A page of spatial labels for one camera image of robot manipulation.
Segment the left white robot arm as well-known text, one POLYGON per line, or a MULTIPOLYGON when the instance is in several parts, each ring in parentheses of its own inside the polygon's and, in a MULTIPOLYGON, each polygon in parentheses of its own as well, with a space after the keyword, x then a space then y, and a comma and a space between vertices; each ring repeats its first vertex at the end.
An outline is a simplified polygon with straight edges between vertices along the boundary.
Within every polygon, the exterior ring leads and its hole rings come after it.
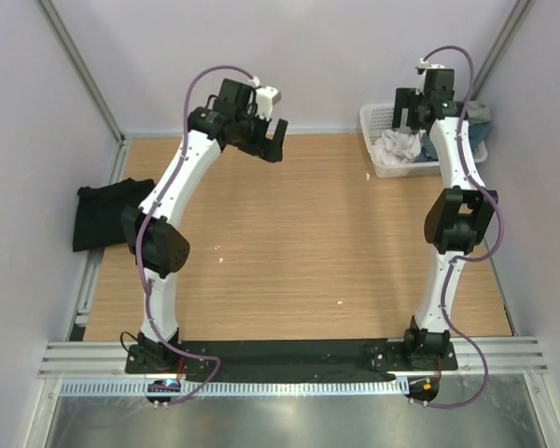
POLYGON ((190 244, 179 226, 191 196, 227 146, 266 162, 280 162, 287 121, 280 119, 267 134, 278 89, 257 78, 224 79, 204 106, 184 110, 181 143, 148 196, 126 207, 121 226, 135 257, 144 290, 144 318, 128 349, 128 373, 167 373, 181 357, 175 317, 176 283, 189 257, 190 244))

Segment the white t shirt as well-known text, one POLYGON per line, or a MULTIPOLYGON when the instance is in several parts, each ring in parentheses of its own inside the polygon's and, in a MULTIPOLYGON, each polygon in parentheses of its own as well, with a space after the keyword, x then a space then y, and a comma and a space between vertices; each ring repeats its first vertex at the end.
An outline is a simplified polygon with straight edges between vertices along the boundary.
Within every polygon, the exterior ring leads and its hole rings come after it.
POLYGON ((426 133, 402 133, 383 130, 371 147, 371 160, 379 165, 402 165, 415 162, 421 151, 420 138, 426 133))

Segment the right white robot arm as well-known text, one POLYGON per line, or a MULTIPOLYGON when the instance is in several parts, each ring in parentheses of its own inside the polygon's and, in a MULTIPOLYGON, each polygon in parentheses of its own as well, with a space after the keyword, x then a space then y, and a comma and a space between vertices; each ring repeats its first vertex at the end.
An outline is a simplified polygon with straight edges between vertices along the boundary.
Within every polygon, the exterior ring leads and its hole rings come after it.
POLYGON ((465 104, 455 100, 455 72, 422 61, 417 88, 396 91, 393 122, 424 130, 438 155, 443 190, 427 213, 424 236, 432 260, 421 303, 403 340, 386 351, 398 370, 455 369, 450 314, 466 262, 495 213, 497 193, 477 172, 465 104))

